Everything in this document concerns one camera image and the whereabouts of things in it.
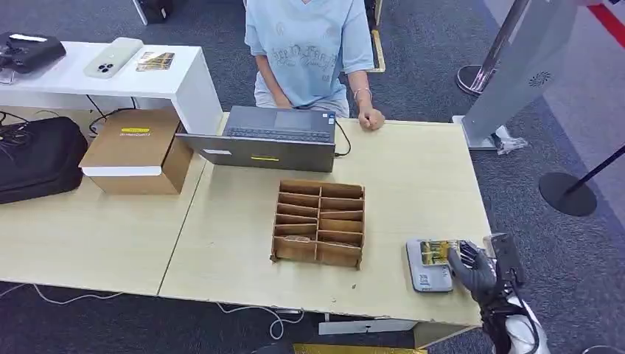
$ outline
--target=card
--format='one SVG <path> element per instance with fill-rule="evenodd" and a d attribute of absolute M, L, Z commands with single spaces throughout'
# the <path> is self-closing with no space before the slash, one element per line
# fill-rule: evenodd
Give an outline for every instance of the card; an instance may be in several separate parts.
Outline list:
<path fill-rule="evenodd" d="M 448 265 L 447 255 L 457 249 L 457 240 L 421 241 L 421 261 L 424 266 Z"/>
<path fill-rule="evenodd" d="M 138 72 L 148 72 L 151 70 L 168 70 L 174 60 L 175 53 L 155 53 L 145 52 L 137 63 Z"/>

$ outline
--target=cardboard compartment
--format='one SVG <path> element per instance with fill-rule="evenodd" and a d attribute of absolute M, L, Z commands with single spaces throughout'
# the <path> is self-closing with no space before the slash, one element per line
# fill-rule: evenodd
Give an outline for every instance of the cardboard compartment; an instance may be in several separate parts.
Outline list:
<path fill-rule="evenodd" d="M 276 214 L 276 225 L 286 223 L 317 223 L 317 219 L 297 215 Z"/>
<path fill-rule="evenodd" d="M 278 203 L 277 211 L 278 214 L 307 216 L 308 218 L 317 218 L 319 214 L 319 209 L 317 208 L 283 203 Z"/>
<path fill-rule="evenodd" d="M 319 196 L 280 192 L 278 194 L 278 203 L 299 205 L 300 207 L 317 208 L 319 207 Z"/>
<path fill-rule="evenodd" d="M 363 212 L 321 212 L 319 217 L 322 219 L 362 221 Z"/>
<path fill-rule="evenodd" d="M 271 260 L 360 267 L 365 190 L 355 184 L 281 181 Z"/>
<path fill-rule="evenodd" d="M 315 261 L 316 243 L 314 241 L 289 240 L 285 237 L 273 238 L 273 254 L 271 259 L 284 258 L 304 262 Z"/>
<path fill-rule="evenodd" d="M 316 223 L 297 223 L 286 225 L 275 225 L 273 227 L 274 236 L 282 235 L 314 235 L 317 232 Z"/>
<path fill-rule="evenodd" d="M 364 199 L 321 198 L 321 211 L 360 211 L 365 207 Z"/>
<path fill-rule="evenodd" d="M 338 242 L 346 245 L 362 247 L 363 234 L 358 232 L 340 232 L 319 230 L 317 241 Z"/>
<path fill-rule="evenodd" d="M 362 249 L 334 243 L 317 243 L 317 261 L 331 266 L 358 267 Z"/>
<path fill-rule="evenodd" d="M 314 181 L 280 181 L 280 192 L 319 196 L 321 184 Z"/>
<path fill-rule="evenodd" d="M 321 230 L 360 233 L 363 231 L 363 223 L 361 223 L 360 221 L 320 219 L 319 231 Z"/>
<path fill-rule="evenodd" d="M 353 184 L 325 184 L 321 186 L 321 196 L 330 198 L 361 199 L 363 188 Z"/>

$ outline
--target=laptop touchpad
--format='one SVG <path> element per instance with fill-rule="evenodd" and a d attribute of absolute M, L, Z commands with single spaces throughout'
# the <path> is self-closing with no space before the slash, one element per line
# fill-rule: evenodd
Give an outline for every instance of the laptop touchpad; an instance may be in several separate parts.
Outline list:
<path fill-rule="evenodd" d="M 311 119 L 301 112 L 278 111 L 276 114 L 275 128 L 297 129 L 307 131 L 310 129 Z"/>

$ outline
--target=woman's hand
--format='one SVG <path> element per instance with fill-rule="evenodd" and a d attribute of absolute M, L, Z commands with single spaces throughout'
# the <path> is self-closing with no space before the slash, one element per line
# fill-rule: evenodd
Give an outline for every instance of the woman's hand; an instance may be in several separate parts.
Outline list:
<path fill-rule="evenodd" d="M 360 108 L 360 113 L 358 113 L 360 126 L 370 131 L 380 129 L 385 120 L 384 114 L 371 106 Z"/>

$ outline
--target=bracelet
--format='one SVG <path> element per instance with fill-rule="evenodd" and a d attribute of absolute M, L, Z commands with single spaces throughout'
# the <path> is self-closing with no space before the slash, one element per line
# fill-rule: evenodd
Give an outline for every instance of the bracelet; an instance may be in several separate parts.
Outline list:
<path fill-rule="evenodd" d="M 354 101 L 356 103 L 358 103 L 358 94 L 361 91 L 367 91 L 369 93 L 369 99 L 371 100 L 371 102 L 373 102 L 373 94 L 372 94 L 371 90 L 368 89 L 368 88 L 359 88 L 358 90 L 356 90 L 356 92 L 354 92 Z"/>

